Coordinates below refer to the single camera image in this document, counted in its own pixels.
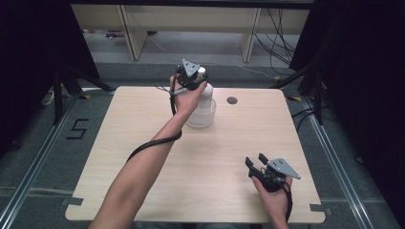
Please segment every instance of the person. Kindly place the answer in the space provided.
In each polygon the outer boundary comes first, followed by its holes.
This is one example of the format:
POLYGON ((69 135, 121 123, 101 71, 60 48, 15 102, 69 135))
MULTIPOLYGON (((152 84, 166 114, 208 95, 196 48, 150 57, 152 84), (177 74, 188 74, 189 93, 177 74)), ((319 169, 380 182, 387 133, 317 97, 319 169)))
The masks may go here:
MULTIPOLYGON (((170 85, 172 85, 173 80, 175 78, 171 76, 170 85)), ((177 80, 175 81, 176 90, 181 85, 177 80)), ((175 136, 181 131, 188 117, 197 108, 200 94, 205 86, 206 82, 203 82, 194 91, 186 91, 176 95, 176 113, 152 140, 175 136)), ((174 141, 154 145, 140 151, 127 161, 111 184, 95 219, 89 227, 90 229, 131 227, 173 144, 174 141)), ((257 178, 253 177, 252 180, 263 200, 265 211, 272 224, 276 228, 288 228, 285 217, 287 198, 284 192, 268 193, 257 178)))

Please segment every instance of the light wood tabletop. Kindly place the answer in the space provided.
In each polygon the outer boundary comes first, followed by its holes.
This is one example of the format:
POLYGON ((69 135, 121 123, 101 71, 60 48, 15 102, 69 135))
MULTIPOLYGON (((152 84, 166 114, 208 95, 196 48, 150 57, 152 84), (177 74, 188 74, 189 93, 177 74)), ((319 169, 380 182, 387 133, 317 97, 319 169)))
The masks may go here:
MULTIPOLYGON (((323 212, 309 166, 280 90, 214 88, 214 122, 184 125, 135 220, 168 222, 268 222, 247 176, 245 157, 282 157, 301 176, 292 182, 290 223, 320 223, 323 212), (236 97, 236 104, 227 99, 236 97)), ((119 87, 104 117, 66 218, 92 220, 128 156, 171 117, 169 94, 154 87, 119 87)))

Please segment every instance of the person's right arm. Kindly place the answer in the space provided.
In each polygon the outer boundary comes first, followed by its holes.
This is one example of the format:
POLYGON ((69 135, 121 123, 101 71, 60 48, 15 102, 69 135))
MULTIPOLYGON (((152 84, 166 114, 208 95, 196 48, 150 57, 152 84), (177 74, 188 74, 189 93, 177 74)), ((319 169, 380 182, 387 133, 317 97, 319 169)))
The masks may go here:
MULTIPOLYGON (((265 212, 271 221, 271 224, 276 229, 286 229, 288 228, 286 213, 288 208, 287 195, 283 189, 277 192, 270 193, 265 187, 263 187, 260 180, 256 177, 252 177, 253 184, 259 192, 262 203, 265 207, 265 212)), ((292 177, 286 176, 286 182, 291 187, 292 177)))

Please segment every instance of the hand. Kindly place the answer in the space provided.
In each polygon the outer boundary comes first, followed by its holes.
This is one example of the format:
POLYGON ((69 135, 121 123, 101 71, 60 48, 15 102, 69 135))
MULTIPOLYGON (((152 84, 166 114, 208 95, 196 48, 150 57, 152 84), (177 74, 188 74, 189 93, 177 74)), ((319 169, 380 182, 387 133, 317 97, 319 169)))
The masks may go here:
MULTIPOLYGON (((175 82, 175 90, 181 88, 180 83, 178 82, 177 78, 180 75, 176 75, 176 82, 175 82)), ((173 85, 174 76, 170 77, 170 87, 173 85)), ((187 91, 182 94, 178 94, 175 97, 175 104, 178 114, 185 114, 191 115, 194 110, 196 110, 197 106, 199 105, 199 98, 201 93, 206 87, 206 81, 204 81, 199 88, 194 91, 187 91)))
MULTIPOLYGON (((283 189, 277 192, 268 192, 260 180, 252 177, 253 184, 256 187, 265 207, 266 214, 271 220, 275 228, 288 228, 286 221, 286 213, 288 208, 288 199, 283 189)), ((291 187, 292 177, 286 176, 286 183, 291 187)))

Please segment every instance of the wooden table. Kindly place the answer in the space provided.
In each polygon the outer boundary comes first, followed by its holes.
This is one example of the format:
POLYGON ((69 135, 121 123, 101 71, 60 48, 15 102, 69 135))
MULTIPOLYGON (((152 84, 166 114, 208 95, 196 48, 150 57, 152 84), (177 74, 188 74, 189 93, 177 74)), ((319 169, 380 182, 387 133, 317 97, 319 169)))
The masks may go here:
MULTIPOLYGON (((247 176, 245 157, 257 168, 258 154, 284 158, 301 176, 292 182, 294 206, 289 222, 319 223, 321 204, 279 90, 214 88, 217 112, 204 129, 184 125, 160 176, 135 220, 175 222, 268 222, 262 202, 247 176), (226 100, 234 96, 234 105, 226 100)), ((149 141, 171 117, 169 95, 153 87, 120 87, 105 115, 69 205, 70 220, 92 220, 128 156, 149 141)))

